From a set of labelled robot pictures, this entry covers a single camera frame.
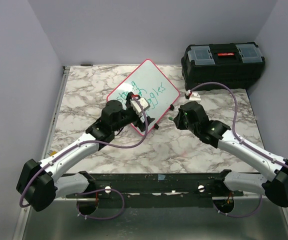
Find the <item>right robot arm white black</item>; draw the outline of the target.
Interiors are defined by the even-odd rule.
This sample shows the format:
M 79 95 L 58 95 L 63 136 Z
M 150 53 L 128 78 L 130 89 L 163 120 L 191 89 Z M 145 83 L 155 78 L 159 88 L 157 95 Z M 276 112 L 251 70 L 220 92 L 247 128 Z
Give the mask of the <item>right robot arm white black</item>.
M 196 101 L 181 105 L 173 121 L 177 129 L 190 131 L 204 144 L 225 151 L 258 171 L 230 171 L 214 183 L 218 195 L 225 196 L 231 191 L 250 192 L 266 196 L 279 207 L 288 207 L 288 158 L 240 137 L 219 120 L 210 120 Z

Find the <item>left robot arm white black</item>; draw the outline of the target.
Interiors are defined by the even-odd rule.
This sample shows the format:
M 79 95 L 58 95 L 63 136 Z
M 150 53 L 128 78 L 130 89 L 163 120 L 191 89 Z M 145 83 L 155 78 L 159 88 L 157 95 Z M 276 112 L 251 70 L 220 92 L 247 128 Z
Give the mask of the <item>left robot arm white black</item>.
M 148 100 L 129 92 L 126 103 L 110 100 L 101 111 L 101 116 L 91 124 L 73 143 L 45 159 L 28 160 L 21 171 L 16 190 L 20 193 L 19 206 L 33 207 L 37 212 L 47 208 L 55 199 L 72 194 L 88 198 L 94 194 L 94 180 L 86 172 L 70 176 L 65 173 L 86 157 L 105 146 L 115 147 L 115 133 L 133 124 L 148 133 L 154 121 L 146 114 Z

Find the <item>whiteboard with pink frame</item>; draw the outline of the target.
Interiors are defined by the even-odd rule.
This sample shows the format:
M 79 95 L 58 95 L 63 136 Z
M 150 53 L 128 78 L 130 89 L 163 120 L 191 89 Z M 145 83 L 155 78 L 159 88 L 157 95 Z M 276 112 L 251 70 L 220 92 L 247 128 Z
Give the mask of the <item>whiteboard with pink frame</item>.
M 154 118 L 148 127 L 149 132 L 180 96 L 179 90 L 150 59 L 146 59 L 131 72 L 108 94 L 106 100 L 118 100 L 125 109 L 129 92 L 145 98 L 150 104 L 150 108 L 145 111 L 147 116 Z

